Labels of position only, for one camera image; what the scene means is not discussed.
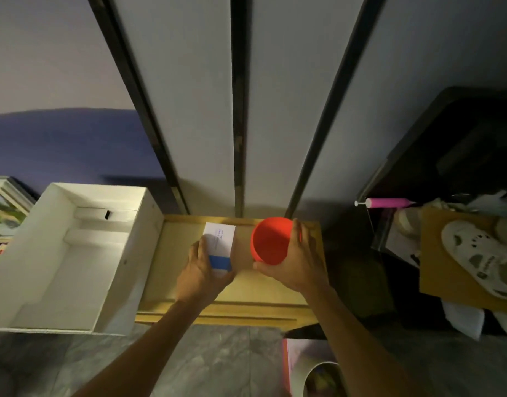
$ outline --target black trim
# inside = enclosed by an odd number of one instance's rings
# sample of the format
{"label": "black trim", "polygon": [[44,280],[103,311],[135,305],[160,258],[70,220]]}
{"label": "black trim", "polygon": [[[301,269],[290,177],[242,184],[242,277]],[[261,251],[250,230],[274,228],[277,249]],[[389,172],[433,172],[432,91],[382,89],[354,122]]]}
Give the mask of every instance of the black trim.
{"label": "black trim", "polygon": [[303,190],[307,185],[312,169],[323,147],[323,143],[329,134],[336,113],[341,106],[343,98],[351,83],[358,61],[360,60],[367,41],[373,32],[378,16],[386,0],[364,0],[355,27],[351,33],[349,43],[343,55],[340,67],[336,73],[335,82],[332,85],[327,102],[323,107],[320,121],[312,139],[305,162],[297,180],[296,187],[285,213],[286,218],[291,218],[300,202]]}
{"label": "black trim", "polygon": [[112,57],[118,66],[121,78],[138,112],[152,149],[164,171],[167,183],[175,195],[178,207],[183,213],[189,214],[189,209],[180,189],[174,166],[162,139],[157,120],[148,102],[145,88],[136,69],[136,64],[133,61],[132,54],[116,18],[111,0],[88,0],[88,2],[94,12],[95,19],[99,24]]}
{"label": "black trim", "polygon": [[230,0],[231,4],[231,72],[233,102],[233,172],[235,185],[235,216],[244,210],[244,171],[246,112],[248,94],[248,51],[251,0]]}

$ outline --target white box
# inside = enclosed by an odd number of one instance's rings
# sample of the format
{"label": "white box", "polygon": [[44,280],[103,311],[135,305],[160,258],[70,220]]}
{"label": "white box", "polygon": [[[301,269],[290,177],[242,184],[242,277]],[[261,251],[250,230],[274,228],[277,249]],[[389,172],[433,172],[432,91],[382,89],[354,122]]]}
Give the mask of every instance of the white box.
{"label": "white box", "polygon": [[235,226],[206,223],[203,234],[206,237],[207,254],[213,271],[219,275],[230,272]]}
{"label": "white box", "polygon": [[146,188],[51,184],[0,257],[0,330],[129,334],[163,220]]}

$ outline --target pink bottle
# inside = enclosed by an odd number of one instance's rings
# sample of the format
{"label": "pink bottle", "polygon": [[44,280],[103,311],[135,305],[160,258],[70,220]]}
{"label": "pink bottle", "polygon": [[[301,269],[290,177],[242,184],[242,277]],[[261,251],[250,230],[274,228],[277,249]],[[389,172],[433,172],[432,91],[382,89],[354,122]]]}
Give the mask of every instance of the pink bottle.
{"label": "pink bottle", "polygon": [[386,208],[386,207],[394,207],[397,209],[402,209],[404,207],[408,207],[412,202],[411,200],[405,198],[368,198],[365,202],[355,201],[355,206],[358,205],[366,205],[368,209],[374,209],[378,207]]}

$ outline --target red cup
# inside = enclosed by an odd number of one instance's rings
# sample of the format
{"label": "red cup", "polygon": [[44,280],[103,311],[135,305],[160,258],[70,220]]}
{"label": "red cup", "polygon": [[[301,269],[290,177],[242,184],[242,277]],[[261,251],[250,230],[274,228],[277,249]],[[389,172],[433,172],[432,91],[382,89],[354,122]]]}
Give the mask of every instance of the red cup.
{"label": "red cup", "polygon": [[289,249],[292,220],[270,217],[255,226],[250,238],[250,251],[254,260],[279,265]]}

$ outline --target hand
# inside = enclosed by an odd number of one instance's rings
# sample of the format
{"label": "hand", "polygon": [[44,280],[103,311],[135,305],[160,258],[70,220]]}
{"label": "hand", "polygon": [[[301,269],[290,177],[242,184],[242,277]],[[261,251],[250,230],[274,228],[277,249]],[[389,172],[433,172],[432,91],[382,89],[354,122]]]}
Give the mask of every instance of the hand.
{"label": "hand", "polygon": [[195,303],[202,311],[233,281],[234,272],[217,277],[211,269],[204,236],[191,245],[189,259],[176,280],[176,300]]}
{"label": "hand", "polygon": [[310,230],[296,219],[292,223],[285,260],[275,266],[254,262],[253,267],[301,294],[306,294],[316,287],[329,287],[327,273],[316,253],[316,240],[311,236]]}

